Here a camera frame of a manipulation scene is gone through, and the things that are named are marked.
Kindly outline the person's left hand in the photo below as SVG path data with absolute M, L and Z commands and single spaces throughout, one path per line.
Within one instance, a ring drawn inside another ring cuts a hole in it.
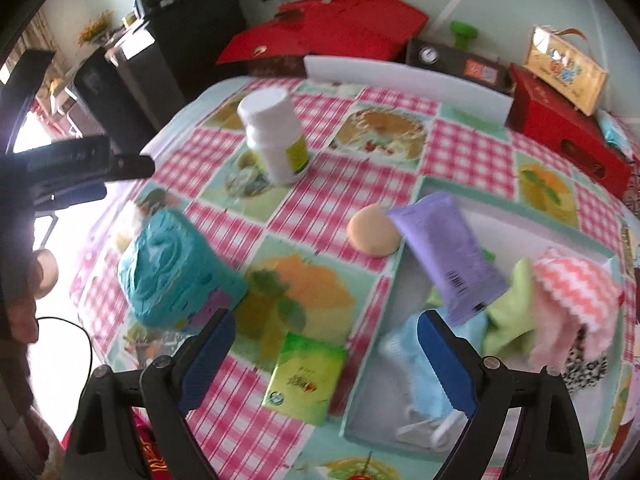
M 36 301 L 50 294 L 58 282 L 58 263 L 46 248 L 35 250 L 30 257 L 26 282 L 16 299 L 8 304 L 11 336 L 21 344 L 33 344 L 39 337 Z

